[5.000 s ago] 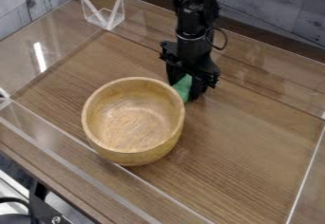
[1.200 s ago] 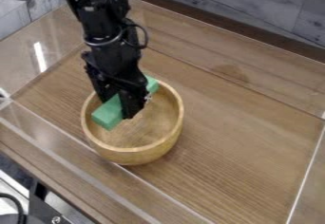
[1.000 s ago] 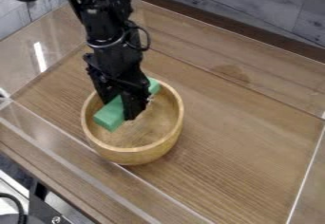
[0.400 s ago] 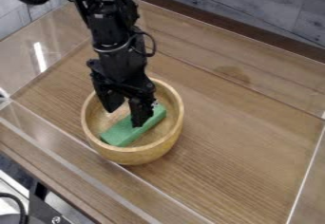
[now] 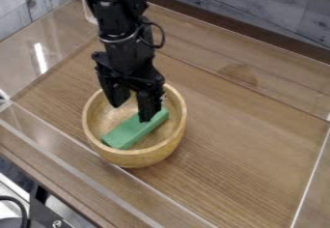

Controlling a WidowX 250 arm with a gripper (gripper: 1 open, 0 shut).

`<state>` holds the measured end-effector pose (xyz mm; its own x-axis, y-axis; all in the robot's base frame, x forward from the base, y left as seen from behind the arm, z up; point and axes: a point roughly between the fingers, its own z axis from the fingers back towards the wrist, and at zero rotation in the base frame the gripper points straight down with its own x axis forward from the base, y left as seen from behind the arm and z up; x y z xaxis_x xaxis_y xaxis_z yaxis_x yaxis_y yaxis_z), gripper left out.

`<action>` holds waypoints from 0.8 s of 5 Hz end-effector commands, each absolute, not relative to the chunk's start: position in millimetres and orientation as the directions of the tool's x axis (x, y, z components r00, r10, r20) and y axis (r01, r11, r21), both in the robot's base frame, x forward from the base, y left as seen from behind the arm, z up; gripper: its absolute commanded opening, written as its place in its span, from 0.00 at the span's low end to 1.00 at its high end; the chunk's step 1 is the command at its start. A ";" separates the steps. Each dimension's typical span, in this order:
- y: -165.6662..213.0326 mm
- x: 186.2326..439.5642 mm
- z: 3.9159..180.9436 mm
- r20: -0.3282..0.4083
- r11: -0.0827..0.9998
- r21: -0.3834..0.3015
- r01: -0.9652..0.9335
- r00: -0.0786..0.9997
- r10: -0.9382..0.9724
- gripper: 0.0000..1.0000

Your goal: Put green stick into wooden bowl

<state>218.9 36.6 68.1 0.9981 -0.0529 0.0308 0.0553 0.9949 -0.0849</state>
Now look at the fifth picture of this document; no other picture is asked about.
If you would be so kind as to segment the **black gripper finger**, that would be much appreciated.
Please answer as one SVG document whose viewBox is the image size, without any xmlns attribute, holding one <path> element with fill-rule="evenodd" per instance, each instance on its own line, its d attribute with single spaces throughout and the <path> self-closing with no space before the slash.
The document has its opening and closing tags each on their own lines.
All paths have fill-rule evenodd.
<svg viewBox="0 0 330 228">
<path fill-rule="evenodd" d="M 130 98 L 130 89 L 124 84 L 122 77 L 104 66 L 97 66 L 101 87 L 110 104 L 120 108 Z"/>
<path fill-rule="evenodd" d="M 162 110 L 165 92 L 141 91 L 137 94 L 140 122 L 150 122 Z"/>
</svg>

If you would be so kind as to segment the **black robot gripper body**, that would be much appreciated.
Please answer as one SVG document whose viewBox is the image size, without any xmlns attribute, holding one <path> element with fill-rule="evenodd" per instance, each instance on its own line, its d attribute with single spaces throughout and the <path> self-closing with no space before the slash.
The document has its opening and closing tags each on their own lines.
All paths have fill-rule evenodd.
<svg viewBox="0 0 330 228">
<path fill-rule="evenodd" d="M 93 54 L 98 66 L 106 67 L 121 77 L 124 84 L 137 94 L 141 91 L 164 92 L 166 78 L 154 66 L 156 49 L 152 35 L 112 38 L 102 35 L 105 50 Z"/>
</svg>

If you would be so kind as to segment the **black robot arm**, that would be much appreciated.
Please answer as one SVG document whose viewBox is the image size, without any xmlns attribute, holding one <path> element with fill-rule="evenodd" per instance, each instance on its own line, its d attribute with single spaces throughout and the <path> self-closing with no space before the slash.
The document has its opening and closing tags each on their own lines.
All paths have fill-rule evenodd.
<svg viewBox="0 0 330 228">
<path fill-rule="evenodd" d="M 86 0 L 97 19 L 98 36 L 105 49 L 93 54 L 96 70 L 106 98 L 121 107 L 137 97 L 138 117 L 152 121 L 162 110 L 166 78 L 154 67 L 158 25 L 146 16 L 148 0 Z"/>
</svg>

